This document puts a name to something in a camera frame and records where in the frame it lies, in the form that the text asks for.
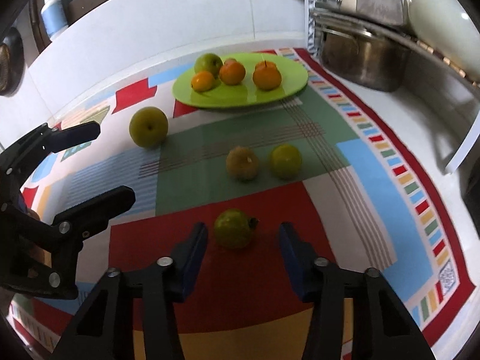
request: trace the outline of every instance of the metal pot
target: metal pot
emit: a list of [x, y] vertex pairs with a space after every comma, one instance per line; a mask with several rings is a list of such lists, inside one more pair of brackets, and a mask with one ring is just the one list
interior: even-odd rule
[[323, 25], [319, 58], [335, 74], [375, 90], [396, 91], [403, 81], [410, 50], [361, 27]]

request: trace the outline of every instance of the green lime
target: green lime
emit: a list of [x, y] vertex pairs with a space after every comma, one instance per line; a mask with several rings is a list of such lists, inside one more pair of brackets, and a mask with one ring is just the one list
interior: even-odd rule
[[270, 153], [270, 170], [279, 179], [291, 180], [301, 168], [302, 155], [295, 146], [285, 143]]
[[258, 221], [241, 210], [232, 208], [222, 212], [215, 220], [214, 236], [217, 243], [227, 249], [242, 249], [254, 237]]

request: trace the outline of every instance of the yellow-green fruit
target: yellow-green fruit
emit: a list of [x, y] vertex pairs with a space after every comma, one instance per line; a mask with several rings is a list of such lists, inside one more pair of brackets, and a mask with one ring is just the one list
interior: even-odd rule
[[129, 132], [136, 145], [145, 148], [155, 147], [167, 137], [169, 121], [162, 110], [145, 107], [132, 116]]
[[255, 179], [260, 161], [248, 147], [237, 146], [226, 156], [226, 170], [230, 176], [241, 181]]
[[222, 212], [215, 220], [215, 241], [227, 249], [242, 249], [254, 237], [258, 221], [241, 210], [232, 208]]
[[302, 155], [295, 146], [285, 143], [270, 153], [270, 170], [281, 180], [293, 179], [301, 168]]

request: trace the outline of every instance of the small orange fruit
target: small orange fruit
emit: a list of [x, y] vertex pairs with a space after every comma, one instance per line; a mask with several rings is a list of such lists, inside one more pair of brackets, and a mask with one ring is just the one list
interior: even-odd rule
[[205, 92], [213, 88], [215, 77], [209, 71], [200, 71], [193, 76], [190, 85], [195, 92]]
[[266, 65], [255, 69], [255, 72], [253, 72], [253, 82], [258, 89], [271, 91], [280, 86], [282, 83], [282, 75], [276, 67]]
[[245, 67], [243, 64], [237, 61], [232, 61], [224, 64], [220, 68], [220, 80], [226, 85], [238, 85], [245, 78]]
[[271, 68], [277, 69], [277, 65], [272, 61], [260, 61], [255, 65], [255, 70], [261, 67], [270, 66]]
[[232, 62], [237, 62], [237, 60], [235, 58], [228, 58], [225, 60], [223, 64], [228, 65], [228, 64], [231, 64]]

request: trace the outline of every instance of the apple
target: apple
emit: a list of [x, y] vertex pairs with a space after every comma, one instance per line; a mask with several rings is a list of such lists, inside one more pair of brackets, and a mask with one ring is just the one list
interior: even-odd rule
[[209, 52], [208, 54], [203, 54], [197, 58], [193, 69], [195, 73], [209, 71], [216, 78], [222, 66], [222, 59], [218, 55]]
[[137, 146], [151, 148], [165, 140], [169, 121], [162, 110], [145, 107], [132, 116], [128, 130]]

